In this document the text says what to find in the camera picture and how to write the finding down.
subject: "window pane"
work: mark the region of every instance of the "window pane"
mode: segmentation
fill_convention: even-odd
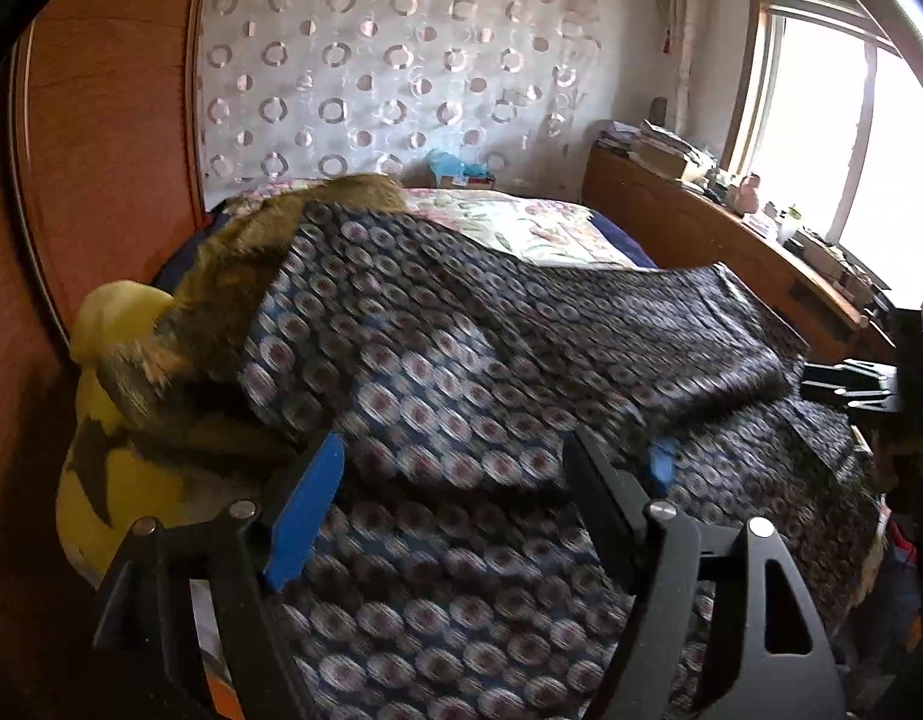
[[[824,235],[842,199],[865,93],[865,44],[826,26],[787,19],[768,118],[751,171],[759,196],[795,204]]]
[[[876,109],[842,244],[906,307],[923,300],[923,90],[903,59],[878,50]]]

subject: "polka dot fabric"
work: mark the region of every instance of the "polka dot fabric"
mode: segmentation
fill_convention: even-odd
[[[670,498],[770,517],[828,624],[877,509],[841,415],[796,394],[804,347],[722,266],[531,266],[410,215],[311,205],[247,342],[242,387],[302,445],[334,424],[340,492],[279,599],[325,717],[580,717],[631,598],[561,474],[588,425],[643,477],[672,436]],[[711,596],[672,694],[688,709]]]

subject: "wallpaper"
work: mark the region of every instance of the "wallpaper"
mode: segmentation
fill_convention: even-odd
[[[600,0],[204,0],[206,204],[285,176],[386,172],[416,184],[436,148],[487,163],[499,189],[576,196],[600,10]]]

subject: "floral mattress cover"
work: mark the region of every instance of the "floral mattress cover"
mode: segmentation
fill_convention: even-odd
[[[250,207],[314,183],[293,179],[263,184],[239,196],[239,201],[247,201]],[[534,265],[636,268],[631,259],[609,244],[592,223],[592,212],[583,205],[477,189],[404,191],[410,213]]]

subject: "silver bolt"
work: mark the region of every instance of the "silver bolt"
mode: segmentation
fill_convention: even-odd
[[[254,517],[256,511],[257,509],[255,509],[255,505],[251,501],[235,501],[228,507],[228,514],[231,514],[235,519]]]
[[[765,517],[751,517],[748,520],[748,530],[758,538],[768,538],[772,533],[775,533],[775,525],[768,522]]]
[[[132,525],[131,531],[135,536],[151,536],[157,527],[157,519],[154,517],[142,517],[141,519],[135,520],[135,524]]]
[[[655,522],[667,522],[674,519],[679,510],[668,501],[652,501],[648,504],[648,516],[652,517]]]

